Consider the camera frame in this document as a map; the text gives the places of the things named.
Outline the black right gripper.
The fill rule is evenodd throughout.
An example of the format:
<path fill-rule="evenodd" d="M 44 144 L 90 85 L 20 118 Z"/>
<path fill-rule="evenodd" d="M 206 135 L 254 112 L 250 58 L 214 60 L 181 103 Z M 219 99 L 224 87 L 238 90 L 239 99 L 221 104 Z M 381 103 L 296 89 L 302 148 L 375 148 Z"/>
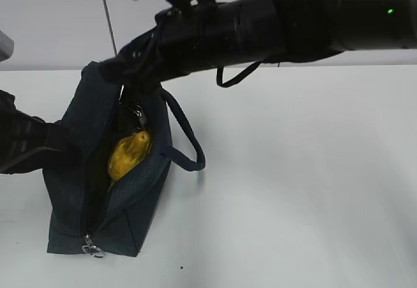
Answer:
<path fill-rule="evenodd" d="M 99 63 L 106 82 L 151 92 L 163 81 L 202 70 L 202 13 L 165 10 L 155 15 L 155 21 L 155 27 Z M 116 138 L 151 131 L 139 95 L 127 87 L 117 102 Z"/>

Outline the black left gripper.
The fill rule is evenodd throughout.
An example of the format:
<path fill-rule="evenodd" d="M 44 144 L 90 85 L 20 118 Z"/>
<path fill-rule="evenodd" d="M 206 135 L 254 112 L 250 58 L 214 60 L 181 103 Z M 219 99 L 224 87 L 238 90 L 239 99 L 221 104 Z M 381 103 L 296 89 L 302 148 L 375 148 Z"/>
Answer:
<path fill-rule="evenodd" d="M 69 139 L 61 124 L 48 123 L 40 117 L 17 110 L 15 96 L 1 91 L 1 173 L 22 174 L 44 167 L 74 167 L 82 152 Z"/>

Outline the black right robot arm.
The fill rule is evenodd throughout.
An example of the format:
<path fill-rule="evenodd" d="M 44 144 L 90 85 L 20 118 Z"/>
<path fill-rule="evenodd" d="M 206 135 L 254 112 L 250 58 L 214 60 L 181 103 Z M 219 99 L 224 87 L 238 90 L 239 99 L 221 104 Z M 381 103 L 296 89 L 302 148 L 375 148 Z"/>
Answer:
<path fill-rule="evenodd" d="M 416 47 L 416 0 L 166 1 L 153 29 L 99 64 L 106 81 L 147 93 L 214 69 L 228 88 L 261 64 Z"/>

